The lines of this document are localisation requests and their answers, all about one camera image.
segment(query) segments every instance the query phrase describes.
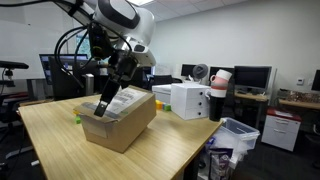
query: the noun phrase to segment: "white cabinet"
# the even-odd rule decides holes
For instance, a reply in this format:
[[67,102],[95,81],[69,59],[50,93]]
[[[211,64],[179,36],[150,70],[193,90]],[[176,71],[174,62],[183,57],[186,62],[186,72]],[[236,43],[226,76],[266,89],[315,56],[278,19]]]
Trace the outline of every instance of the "white cabinet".
[[269,108],[261,141],[293,151],[300,123],[297,115]]
[[204,93],[209,88],[193,83],[172,84],[171,110],[184,120],[208,117],[209,104]]

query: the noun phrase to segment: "drawer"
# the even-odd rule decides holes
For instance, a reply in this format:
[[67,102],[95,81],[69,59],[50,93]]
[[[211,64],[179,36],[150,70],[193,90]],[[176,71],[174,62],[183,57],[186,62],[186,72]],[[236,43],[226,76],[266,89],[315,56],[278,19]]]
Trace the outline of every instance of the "drawer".
[[208,87],[208,88],[190,88],[190,89],[186,89],[187,98],[188,99],[193,99],[193,98],[205,99],[206,96],[204,95],[204,93],[205,93],[205,91],[207,89],[210,89],[210,87]]
[[196,119],[196,118],[203,118],[208,117],[209,109],[207,107],[204,108],[194,108],[188,109],[185,112],[185,119]]
[[265,126],[261,141],[279,148],[293,151],[297,133],[282,131],[276,128]]
[[187,99],[186,109],[209,107],[208,101],[206,98]]
[[280,118],[276,116],[267,116],[265,126],[275,128],[281,131],[298,133],[300,122]]

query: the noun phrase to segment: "desk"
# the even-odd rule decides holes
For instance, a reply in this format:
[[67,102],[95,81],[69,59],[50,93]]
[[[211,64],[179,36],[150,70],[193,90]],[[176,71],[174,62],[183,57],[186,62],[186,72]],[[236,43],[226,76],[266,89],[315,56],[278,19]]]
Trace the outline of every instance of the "desk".
[[280,99],[279,103],[283,105],[288,105],[288,106],[296,106],[296,107],[320,110],[320,103],[295,102],[295,101],[287,101],[283,99]]
[[47,179],[175,179],[221,126],[157,111],[148,128],[120,154],[87,141],[82,126],[74,122],[72,109],[98,98],[19,108]]
[[253,95],[251,93],[240,94],[238,92],[235,92],[234,96],[237,97],[237,98],[251,99],[251,100],[256,100],[257,102],[259,102],[257,119],[256,119],[256,124],[255,124],[255,128],[259,129],[259,123],[260,123],[260,120],[261,120],[261,115],[262,115],[261,113],[262,113],[263,103],[268,101],[268,97],[264,96],[264,95]]

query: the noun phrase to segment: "stacked cups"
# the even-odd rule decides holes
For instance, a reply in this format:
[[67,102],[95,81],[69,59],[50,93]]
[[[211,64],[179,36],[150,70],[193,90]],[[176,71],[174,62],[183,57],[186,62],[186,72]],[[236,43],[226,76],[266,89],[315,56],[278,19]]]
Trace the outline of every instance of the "stacked cups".
[[210,100],[209,119],[212,121],[219,121],[221,118],[231,76],[230,72],[220,69],[216,75],[210,77],[211,89],[206,90],[205,95]]

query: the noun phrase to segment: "ceiling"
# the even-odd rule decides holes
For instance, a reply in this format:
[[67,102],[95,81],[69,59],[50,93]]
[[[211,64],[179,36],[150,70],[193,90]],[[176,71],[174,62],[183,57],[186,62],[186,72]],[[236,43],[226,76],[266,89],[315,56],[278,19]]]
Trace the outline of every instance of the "ceiling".
[[[97,0],[85,0],[90,6],[95,6]],[[154,0],[141,6],[152,12],[155,21],[163,21],[180,16],[215,9],[247,0]]]

